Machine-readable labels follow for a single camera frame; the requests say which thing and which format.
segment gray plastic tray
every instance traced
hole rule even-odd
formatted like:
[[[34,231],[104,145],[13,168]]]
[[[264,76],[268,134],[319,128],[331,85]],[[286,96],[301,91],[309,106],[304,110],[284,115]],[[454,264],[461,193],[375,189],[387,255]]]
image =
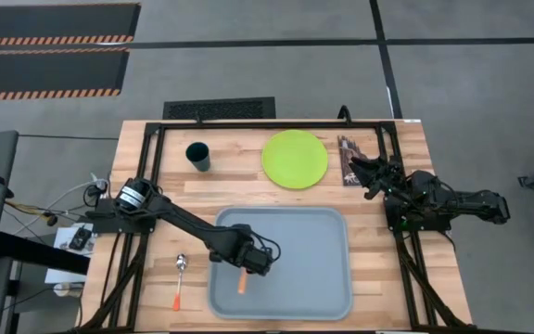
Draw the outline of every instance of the gray plastic tray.
[[[238,294],[240,269],[212,263],[210,309],[228,319],[339,320],[351,309],[348,229],[339,212],[329,208],[228,208],[217,226],[249,224],[282,249],[267,276],[249,275]]]

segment green plate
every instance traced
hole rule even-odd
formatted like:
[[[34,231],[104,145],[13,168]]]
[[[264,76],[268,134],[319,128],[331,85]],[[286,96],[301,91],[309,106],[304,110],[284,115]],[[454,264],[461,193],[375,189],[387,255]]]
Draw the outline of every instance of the green plate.
[[[287,130],[271,137],[262,153],[263,170],[279,186],[303,189],[323,178],[329,162],[323,143],[307,131]]]

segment spoon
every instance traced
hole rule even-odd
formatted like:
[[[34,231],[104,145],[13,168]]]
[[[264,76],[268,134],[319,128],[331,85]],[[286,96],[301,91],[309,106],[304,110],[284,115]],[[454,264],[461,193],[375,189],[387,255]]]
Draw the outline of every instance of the spoon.
[[[181,309],[181,283],[183,281],[183,272],[186,268],[186,256],[179,254],[176,257],[176,268],[178,269],[178,285],[176,286],[176,295],[174,296],[174,303],[172,310],[178,311]]]

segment butcher block tabletop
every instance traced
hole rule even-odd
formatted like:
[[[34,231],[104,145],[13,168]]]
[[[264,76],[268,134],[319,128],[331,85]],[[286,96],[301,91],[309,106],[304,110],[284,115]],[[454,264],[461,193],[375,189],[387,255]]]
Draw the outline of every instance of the butcher block tabletop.
[[[146,122],[150,121],[123,123],[111,173],[113,197],[128,178],[136,175]],[[419,121],[395,122],[406,173],[418,169],[433,173],[422,124]],[[338,210],[345,217],[349,232],[353,288],[350,314],[339,321],[221,319],[211,312],[208,305],[210,262],[207,249],[200,240],[169,223],[158,221],[149,239],[136,331],[366,330],[410,327],[395,240],[387,230],[382,192],[373,200],[366,200],[363,197],[366,189],[343,186],[337,136],[351,137],[362,153],[372,158],[378,156],[375,131],[306,129],[323,142],[329,157],[328,170],[315,186],[305,190],[288,190],[270,181],[261,167],[263,146],[272,135],[283,130],[169,130],[164,143],[161,143],[164,148],[158,185],[175,204],[212,224],[219,211],[233,206],[312,206]],[[198,172],[185,157],[186,148],[197,141],[210,147],[209,172]],[[386,142],[388,152],[392,152],[390,140]],[[154,151],[156,144],[154,136],[150,152]],[[153,154],[149,154],[147,178],[152,158]],[[115,237],[103,235],[96,241],[83,290],[84,321],[90,319],[100,305]],[[437,232],[422,232],[420,237],[430,283],[456,316],[470,322],[471,316],[451,243]],[[112,264],[108,291],[116,281],[121,245],[122,239]],[[172,301],[178,278],[175,259],[180,253],[186,254],[188,265],[184,271],[181,310],[174,312]],[[421,291],[416,283],[413,282],[413,285],[419,319],[425,323]],[[128,287],[121,303],[119,326],[126,323],[130,295],[131,288]]]

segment hazard stripe mat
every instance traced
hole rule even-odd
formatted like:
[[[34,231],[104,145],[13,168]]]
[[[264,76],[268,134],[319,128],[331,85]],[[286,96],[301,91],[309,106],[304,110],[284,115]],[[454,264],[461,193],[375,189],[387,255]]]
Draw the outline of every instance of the hazard stripe mat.
[[[125,47],[0,51],[0,100],[117,96],[128,59]]]
[[[131,42],[141,6],[0,6],[0,45]]]

